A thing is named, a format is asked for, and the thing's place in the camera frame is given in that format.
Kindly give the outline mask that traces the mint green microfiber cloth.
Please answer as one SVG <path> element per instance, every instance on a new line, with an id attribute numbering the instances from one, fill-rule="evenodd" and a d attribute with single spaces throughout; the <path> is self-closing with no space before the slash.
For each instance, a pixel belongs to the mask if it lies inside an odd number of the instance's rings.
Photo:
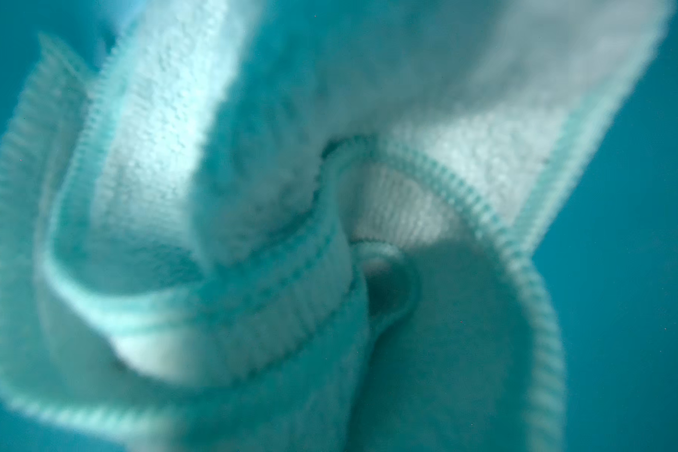
<path id="1" fill-rule="evenodd" d="M 672 1 L 149 1 L 0 142 L 0 400 L 130 451 L 561 451 L 532 256 Z"/>

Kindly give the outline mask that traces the teal plastic bucket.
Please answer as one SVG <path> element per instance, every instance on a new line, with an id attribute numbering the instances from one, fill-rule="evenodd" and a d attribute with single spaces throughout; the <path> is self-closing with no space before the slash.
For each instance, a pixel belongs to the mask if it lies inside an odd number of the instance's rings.
<path id="1" fill-rule="evenodd" d="M 0 1 L 0 136 L 36 31 L 93 57 L 130 1 Z M 567 354 L 567 451 L 678 451 L 678 1 L 666 39 L 534 262 Z M 123 451 L 0 404 L 0 451 Z"/>

